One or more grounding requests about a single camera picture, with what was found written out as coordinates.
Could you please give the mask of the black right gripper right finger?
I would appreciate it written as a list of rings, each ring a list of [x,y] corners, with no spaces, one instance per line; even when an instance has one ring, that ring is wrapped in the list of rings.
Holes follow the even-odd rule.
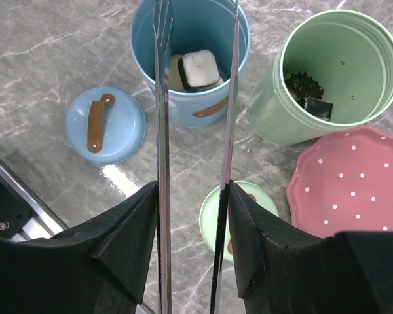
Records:
[[[247,313],[393,313],[393,232],[321,239],[268,212],[237,184],[229,228]]]

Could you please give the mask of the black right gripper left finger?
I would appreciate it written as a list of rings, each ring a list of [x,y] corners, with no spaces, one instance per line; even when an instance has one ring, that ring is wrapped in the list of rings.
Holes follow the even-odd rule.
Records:
[[[134,313],[155,236],[158,185],[49,239],[0,238],[0,313]]]

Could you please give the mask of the metal tongs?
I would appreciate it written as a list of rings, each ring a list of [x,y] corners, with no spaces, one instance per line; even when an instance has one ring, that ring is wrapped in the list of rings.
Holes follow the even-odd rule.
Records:
[[[157,181],[159,188],[159,201],[157,205],[159,313],[171,313],[172,311],[168,76],[173,23],[174,15],[171,2],[155,1],[153,7],[153,31],[155,48],[155,108],[157,111]],[[210,313],[219,313],[220,308],[223,251],[225,246],[227,208],[229,204],[234,126],[236,123],[235,109],[238,95],[239,29],[240,22],[239,20],[235,20],[225,146],[223,150],[219,209],[217,215],[214,268],[210,295]]]

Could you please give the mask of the sushi piece pink centre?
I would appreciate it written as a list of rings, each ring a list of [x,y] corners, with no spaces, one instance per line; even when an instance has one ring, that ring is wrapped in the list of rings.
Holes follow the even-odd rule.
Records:
[[[178,60],[178,71],[186,90],[205,88],[221,79],[216,58],[210,50],[184,54]]]

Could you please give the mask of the dark chocolate roll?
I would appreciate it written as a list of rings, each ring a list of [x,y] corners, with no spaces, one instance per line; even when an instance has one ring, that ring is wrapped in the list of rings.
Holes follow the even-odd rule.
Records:
[[[285,84],[287,89],[299,99],[302,97],[322,99],[324,93],[324,89],[319,83],[308,76],[306,72],[292,73],[285,80]]]

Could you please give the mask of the blue lid with brown handle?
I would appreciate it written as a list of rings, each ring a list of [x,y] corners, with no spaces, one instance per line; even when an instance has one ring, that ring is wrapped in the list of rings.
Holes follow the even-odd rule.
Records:
[[[79,95],[65,115],[71,148],[96,164],[119,164],[137,153],[145,138],[141,105],[118,88],[101,86]]]

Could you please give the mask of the green lid with brown handle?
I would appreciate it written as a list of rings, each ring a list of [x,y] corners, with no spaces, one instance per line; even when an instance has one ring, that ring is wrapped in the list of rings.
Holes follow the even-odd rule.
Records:
[[[245,181],[235,181],[256,203],[265,210],[279,217],[278,209],[272,198],[260,187]],[[217,235],[217,216],[219,209],[220,186],[213,189],[203,201],[199,213],[199,228],[201,236],[207,246],[214,252]],[[229,223],[226,224],[225,248],[223,258],[233,263],[233,248]]]

